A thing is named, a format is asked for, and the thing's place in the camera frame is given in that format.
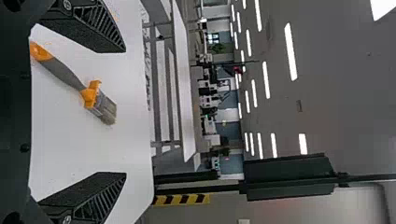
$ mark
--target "white wall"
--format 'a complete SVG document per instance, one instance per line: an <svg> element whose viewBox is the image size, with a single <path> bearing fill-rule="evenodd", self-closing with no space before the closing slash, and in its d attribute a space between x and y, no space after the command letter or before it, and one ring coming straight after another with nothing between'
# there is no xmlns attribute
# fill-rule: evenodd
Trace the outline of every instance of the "white wall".
<svg viewBox="0 0 396 224"><path fill-rule="evenodd" d="M230 31L230 20L218 20L207 22L207 32L216 33L221 31Z"/></svg>
<svg viewBox="0 0 396 224"><path fill-rule="evenodd" d="M386 208L378 186L336 189L331 196L248 203L245 195L214 194L208 205L151 207L148 224L386 224Z"/></svg>
<svg viewBox="0 0 396 224"><path fill-rule="evenodd" d="M216 6L216 7L204 7L204 16L207 19L229 17L231 15L230 5Z"/></svg>

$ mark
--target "paintbrush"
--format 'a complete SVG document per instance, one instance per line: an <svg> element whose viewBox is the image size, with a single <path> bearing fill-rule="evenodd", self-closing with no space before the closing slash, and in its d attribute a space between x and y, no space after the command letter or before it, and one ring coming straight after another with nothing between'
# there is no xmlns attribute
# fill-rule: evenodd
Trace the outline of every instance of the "paintbrush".
<svg viewBox="0 0 396 224"><path fill-rule="evenodd" d="M63 83L78 91L84 99L84 107L104 124L116 122L117 105L99 89L101 81L91 81L90 86L85 87L72 70L33 41L30 41L30 54Z"/></svg>

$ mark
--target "yellow and black hazard stripe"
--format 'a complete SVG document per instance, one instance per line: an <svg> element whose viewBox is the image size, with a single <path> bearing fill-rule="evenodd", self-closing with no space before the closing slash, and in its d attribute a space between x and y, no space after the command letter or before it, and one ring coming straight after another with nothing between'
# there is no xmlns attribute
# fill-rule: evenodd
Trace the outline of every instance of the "yellow and black hazard stripe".
<svg viewBox="0 0 396 224"><path fill-rule="evenodd" d="M156 195L152 206L194 205L210 203L209 194Z"/></svg>

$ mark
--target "machine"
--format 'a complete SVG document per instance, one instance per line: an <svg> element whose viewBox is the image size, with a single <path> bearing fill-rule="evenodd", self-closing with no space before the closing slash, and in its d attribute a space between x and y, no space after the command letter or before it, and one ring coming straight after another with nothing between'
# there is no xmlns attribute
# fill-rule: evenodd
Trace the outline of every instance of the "machine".
<svg viewBox="0 0 396 224"><path fill-rule="evenodd" d="M117 24L102 0L3 0L0 17L0 223L104 223L126 174L92 174L40 203L31 196L28 37L39 22L95 52L122 53L126 48Z"/></svg>

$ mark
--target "white table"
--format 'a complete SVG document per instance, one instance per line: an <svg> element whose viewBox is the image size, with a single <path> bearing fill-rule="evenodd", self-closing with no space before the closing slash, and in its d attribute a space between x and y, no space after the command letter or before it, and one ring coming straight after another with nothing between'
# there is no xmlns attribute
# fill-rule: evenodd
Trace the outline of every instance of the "white table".
<svg viewBox="0 0 396 224"><path fill-rule="evenodd" d="M175 0L172 1L175 52L177 59L178 91L180 96L181 141L184 161L188 161L196 153L194 120L191 96L191 73L187 31L180 10Z"/></svg>
<svg viewBox="0 0 396 224"><path fill-rule="evenodd" d="M127 52L97 54L37 25L31 39L84 82L100 79L118 105L111 127L83 108L73 89L33 64L33 150L29 186L41 200L96 172L124 172L127 181L106 223L134 223L153 198L142 25L138 1L110 1Z"/></svg>

